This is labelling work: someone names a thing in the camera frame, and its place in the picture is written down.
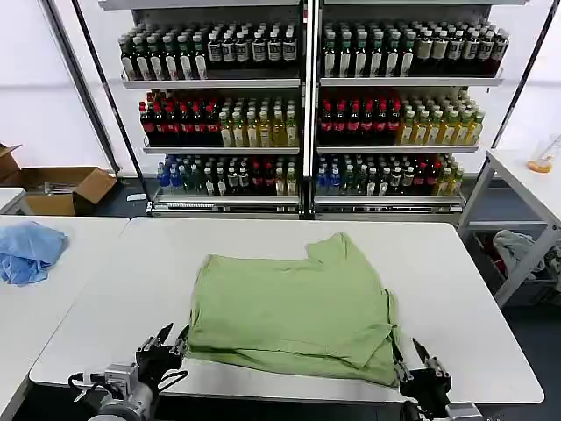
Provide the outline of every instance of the shelf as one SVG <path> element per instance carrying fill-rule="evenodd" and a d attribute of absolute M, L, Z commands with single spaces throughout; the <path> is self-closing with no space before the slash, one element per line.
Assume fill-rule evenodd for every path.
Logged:
<path fill-rule="evenodd" d="M 365 86 L 499 86 L 500 77 L 322 77 L 323 87 Z"/>
<path fill-rule="evenodd" d="M 181 147 L 181 146 L 145 146 L 148 154 L 170 153 L 174 155 L 297 155 L 299 147 Z"/>
<path fill-rule="evenodd" d="M 297 206 L 300 204 L 298 196 L 196 196 L 196 195 L 161 195 L 154 198 L 154 203 L 184 204 L 185 208 L 206 205 L 235 206 L 235 205 L 265 205 L 265 206 Z"/>
<path fill-rule="evenodd" d="M 323 153 L 473 153 L 478 146 L 318 146 Z"/>
<path fill-rule="evenodd" d="M 296 6 L 299 0 L 100 0 L 105 11 L 187 7 Z"/>
<path fill-rule="evenodd" d="M 475 4 L 475 5 L 524 5 L 527 0 L 324 0 L 325 4 Z"/>
<path fill-rule="evenodd" d="M 315 205 L 322 206 L 464 206 L 462 196 L 316 196 Z"/>

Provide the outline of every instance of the blue bottle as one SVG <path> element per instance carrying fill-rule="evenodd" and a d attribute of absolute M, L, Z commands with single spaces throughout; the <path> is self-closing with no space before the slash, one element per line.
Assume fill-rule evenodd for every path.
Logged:
<path fill-rule="evenodd" d="M 339 190 L 341 189 L 341 176 L 339 175 L 339 169 L 333 168 L 331 170 L 330 185 L 328 192 L 330 195 L 339 195 Z"/>

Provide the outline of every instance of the black cable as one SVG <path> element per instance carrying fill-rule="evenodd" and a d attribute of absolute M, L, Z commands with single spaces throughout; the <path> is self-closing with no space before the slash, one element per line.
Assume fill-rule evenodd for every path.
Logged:
<path fill-rule="evenodd" d="M 169 375 L 164 375 L 161 379 L 162 383 L 163 381 L 167 380 L 167 379 L 172 379 L 174 377 L 177 377 L 175 380 L 173 380 L 172 382 L 168 383 L 166 386 L 164 386 L 163 388 L 158 390 L 158 393 L 163 392 L 164 390 L 171 388 L 173 385 L 175 385 L 177 382 L 180 382 L 181 380 L 183 380 L 185 377 L 187 377 L 189 374 L 189 371 L 187 370 L 183 370 L 183 371 L 177 371 L 175 373 L 170 373 Z"/>

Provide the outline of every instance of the gray cloth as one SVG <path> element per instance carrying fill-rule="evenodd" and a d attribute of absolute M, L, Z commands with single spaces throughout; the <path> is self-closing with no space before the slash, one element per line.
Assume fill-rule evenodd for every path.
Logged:
<path fill-rule="evenodd" d="M 516 265 L 524 258 L 528 250 L 534 245 L 534 239 L 529 235 L 511 232 L 509 230 L 502 230 L 495 234 L 493 244 L 507 267 L 507 276 L 515 270 Z M 541 259 L 537 262 L 532 272 L 540 272 L 545 269 L 545 262 Z M 530 273 L 526 279 L 534 281 L 536 276 Z"/>

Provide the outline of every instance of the green t-shirt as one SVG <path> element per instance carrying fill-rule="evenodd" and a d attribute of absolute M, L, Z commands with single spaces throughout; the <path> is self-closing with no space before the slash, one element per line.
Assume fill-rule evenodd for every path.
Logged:
<path fill-rule="evenodd" d="M 211 255 L 193 292 L 189 355 L 397 386 L 394 296 L 346 234 L 307 251 L 306 260 Z"/>

